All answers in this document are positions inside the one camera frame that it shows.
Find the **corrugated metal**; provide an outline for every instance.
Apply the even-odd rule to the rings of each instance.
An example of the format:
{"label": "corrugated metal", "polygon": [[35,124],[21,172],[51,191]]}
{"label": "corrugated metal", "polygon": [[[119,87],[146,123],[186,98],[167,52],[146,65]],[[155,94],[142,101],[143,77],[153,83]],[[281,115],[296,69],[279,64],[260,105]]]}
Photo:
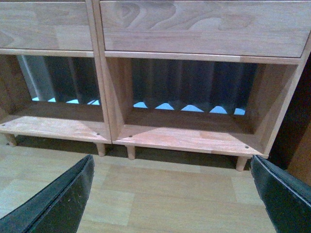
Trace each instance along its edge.
{"label": "corrugated metal", "polygon": [[134,103],[175,110],[190,104],[204,112],[221,106],[233,114],[247,106],[257,64],[133,59],[132,67]]}

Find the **wooden shelf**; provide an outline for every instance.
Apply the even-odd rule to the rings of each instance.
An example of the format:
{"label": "wooden shelf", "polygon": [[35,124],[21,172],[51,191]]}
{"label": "wooden shelf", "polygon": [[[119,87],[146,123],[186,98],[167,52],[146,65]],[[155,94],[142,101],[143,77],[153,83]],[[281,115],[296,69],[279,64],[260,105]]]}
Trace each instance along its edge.
{"label": "wooden shelf", "polygon": [[102,109],[94,105],[32,102],[3,119],[0,133],[111,143]]}
{"label": "wooden shelf", "polygon": [[173,59],[195,60],[213,62],[242,62],[242,63],[265,63],[265,64],[299,64],[300,58],[291,57],[264,57],[264,56],[236,56],[219,54],[196,54],[196,53],[172,53],[172,52],[133,52],[133,51],[105,51],[106,57],[122,58],[149,58],[149,59]]}
{"label": "wooden shelf", "polygon": [[266,157],[243,116],[134,108],[120,136],[113,143]]}

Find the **wooden cabinet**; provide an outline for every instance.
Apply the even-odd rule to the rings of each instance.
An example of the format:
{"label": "wooden cabinet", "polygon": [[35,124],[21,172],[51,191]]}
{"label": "wooden cabinet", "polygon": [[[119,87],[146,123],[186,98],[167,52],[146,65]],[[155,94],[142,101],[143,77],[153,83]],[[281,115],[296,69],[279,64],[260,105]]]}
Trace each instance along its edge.
{"label": "wooden cabinet", "polygon": [[[0,4],[13,6],[14,3]],[[54,38],[56,46],[42,43],[45,33],[31,33],[35,36],[31,42],[17,39],[10,42],[10,38],[3,37],[0,53],[94,57],[103,116],[97,126],[102,124],[105,137],[94,135],[86,139],[77,134],[68,139],[125,145],[131,159],[135,158],[135,146],[238,156],[237,170],[243,170],[253,154],[268,157],[311,51],[311,1],[308,0],[86,0],[15,4],[42,9],[27,10],[14,21],[5,17],[8,25],[11,23],[9,31],[21,27],[25,18],[38,23],[38,16],[44,16],[38,23],[43,28],[51,26],[55,31],[62,31],[49,37]],[[50,12],[48,4],[55,10]],[[16,10],[12,13],[0,10],[0,14],[11,16]],[[30,26],[23,33],[32,32]],[[7,29],[1,27],[0,33],[5,33]],[[256,63],[258,69],[246,114],[220,116],[136,109],[133,58]],[[21,130],[24,128],[19,123],[5,122],[8,128],[0,128],[0,132],[26,134],[27,130]],[[93,129],[82,121],[71,123],[82,124],[82,129],[83,126]],[[56,133],[43,133],[51,126],[41,125],[46,128],[36,135],[62,138]]]}
{"label": "wooden cabinet", "polygon": [[92,51],[85,2],[0,2],[0,48]]}
{"label": "wooden cabinet", "polygon": [[310,9],[310,1],[101,1],[112,51],[300,57]]}

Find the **shelf compartment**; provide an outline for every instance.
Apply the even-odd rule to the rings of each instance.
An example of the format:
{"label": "shelf compartment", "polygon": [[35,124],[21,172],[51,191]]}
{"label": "shelf compartment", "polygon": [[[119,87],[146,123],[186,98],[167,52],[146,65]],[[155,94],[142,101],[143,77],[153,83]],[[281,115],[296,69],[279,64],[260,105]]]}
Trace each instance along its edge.
{"label": "shelf compartment", "polygon": [[105,106],[32,101],[17,57],[0,55],[0,63],[0,133],[12,145],[16,144],[14,134],[20,134],[93,142],[104,154],[102,144],[111,144]]}
{"label": "shelf compartment", "polygon": [[141,146],[233,155],[240,165],[253,154],[268,157],[303,68],[257,64],[245,115],[233,116],[135,109],[131,58],[106,57],[104,62],[113,144],[130,152]]}
{"label": "shelf compartment", "polygon": [[243,116],[133,109],[115,144],[252,157],[263,155]]}
{"label": "shelf compartment", "polygon": [[33,102],[1,120],[0,133],[111,143],[100,106]]}

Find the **floor plank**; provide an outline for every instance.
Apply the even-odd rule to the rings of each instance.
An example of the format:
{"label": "floor plank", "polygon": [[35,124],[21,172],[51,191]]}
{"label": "floor plank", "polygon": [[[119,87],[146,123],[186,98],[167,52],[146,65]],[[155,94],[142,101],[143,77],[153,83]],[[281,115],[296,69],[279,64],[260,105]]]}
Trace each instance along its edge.
{"label": "floor plank", "polygon": [[163,231],[154,231],[150,229],[142,229],[137,227],[128,227],[122,225],[113,225],[102,222],[92,222],[82,220],[78,233],[167,233]]}
{"label": "floor plank", "polygon": [[83,220],[126,226],[134,193],[92,189]]}
{"label": "floor plank", "polygon": [[175,233],[275,232],[264,207],[136,194],[129,226]]}
{"label": "floor plank", "polygon": [[275,233],[249,170],[232,157],[114,146],[96,155],[93,143],[0,135],[0,217],[94,154],[95,174],[79,233]]}
{"label": "floor plank", "polygon": [[200,200],[236,202],[226,176],[112,166],[103,188]]}

